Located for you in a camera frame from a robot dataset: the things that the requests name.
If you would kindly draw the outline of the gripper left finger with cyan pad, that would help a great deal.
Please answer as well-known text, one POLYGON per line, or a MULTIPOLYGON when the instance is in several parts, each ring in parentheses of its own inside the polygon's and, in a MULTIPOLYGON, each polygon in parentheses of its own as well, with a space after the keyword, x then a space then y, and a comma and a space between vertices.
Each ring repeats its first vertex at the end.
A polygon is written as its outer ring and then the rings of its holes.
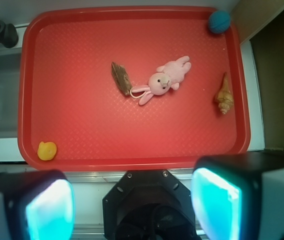
POLYGON ((0 240, 69 240, 74 224, 74 190, 62 172, 0 172, 0 240))

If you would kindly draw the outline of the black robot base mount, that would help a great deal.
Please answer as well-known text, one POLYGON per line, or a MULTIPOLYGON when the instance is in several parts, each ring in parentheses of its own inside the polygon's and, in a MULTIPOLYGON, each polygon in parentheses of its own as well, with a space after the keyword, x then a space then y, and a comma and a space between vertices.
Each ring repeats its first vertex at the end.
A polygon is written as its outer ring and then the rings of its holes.
POLYGON ((128 171, 102 200, 108 240, 199 240, 191 191, 168 170, 128 171))

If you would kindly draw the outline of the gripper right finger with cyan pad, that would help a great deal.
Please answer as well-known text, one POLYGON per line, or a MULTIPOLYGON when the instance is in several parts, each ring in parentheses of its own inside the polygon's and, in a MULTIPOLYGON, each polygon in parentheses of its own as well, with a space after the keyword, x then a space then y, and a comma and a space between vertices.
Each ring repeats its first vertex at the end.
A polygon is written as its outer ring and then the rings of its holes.
POLYGON ((284 151, 201 157, 191 202, 211 240, 284 240, 284 151))

